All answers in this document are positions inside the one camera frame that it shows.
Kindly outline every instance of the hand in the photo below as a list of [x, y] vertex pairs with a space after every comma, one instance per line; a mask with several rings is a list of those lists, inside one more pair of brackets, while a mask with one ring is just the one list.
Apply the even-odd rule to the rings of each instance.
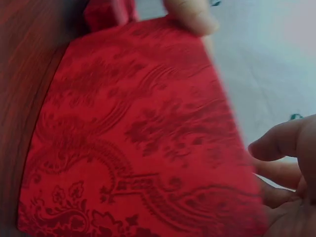
[[217, 21], [210, 15], [208, 0], [163, 0], [163, 3], [171, 15], [199, 36], [218, 29]]
[[[249, 146], [260, 180], [269, 229], [264, 237], [316, 236], [316, 115], [275, 126]], [[297, 157], [297, 163], [276, 161]]]

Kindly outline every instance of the red silk cloth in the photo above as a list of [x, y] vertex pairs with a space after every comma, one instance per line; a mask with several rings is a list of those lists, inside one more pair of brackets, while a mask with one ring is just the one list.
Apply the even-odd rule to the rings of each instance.
[[41, 109], [18, 228], [35, 237], [253, 237], [248, 154], [200, 39], [166, 18], [73, 41]]

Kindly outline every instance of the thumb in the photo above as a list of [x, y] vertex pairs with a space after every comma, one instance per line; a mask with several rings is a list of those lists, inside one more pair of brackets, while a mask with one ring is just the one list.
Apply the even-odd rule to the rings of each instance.
[[214, 33], [219, 25], [210, 15], [207, 0], [164, 0], [168, 12], [193, 33], [205, 36]]

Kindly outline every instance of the fingernail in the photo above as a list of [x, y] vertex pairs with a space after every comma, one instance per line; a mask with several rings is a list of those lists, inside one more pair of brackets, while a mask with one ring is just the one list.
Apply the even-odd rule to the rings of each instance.
[[218, 21], [208, 12], [199, 13], [196, 16], [193, 24], [195, 25], [197, 31], [206, 35], [214, 33], [219, 28]]
[[251, 144], [248, 146], [248, 152], [251, 154], [251, 156], [253, 157], [253, 152], [252, 152], [252, 148], [251, 148]]

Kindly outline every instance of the brown wooden table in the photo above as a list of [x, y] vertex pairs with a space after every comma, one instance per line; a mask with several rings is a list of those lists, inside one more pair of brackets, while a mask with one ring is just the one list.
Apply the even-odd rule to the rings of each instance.
[[23, 167], [67, 42], [84, 34], [87, 0], [0, 0], [0, 236], [16, 229]]

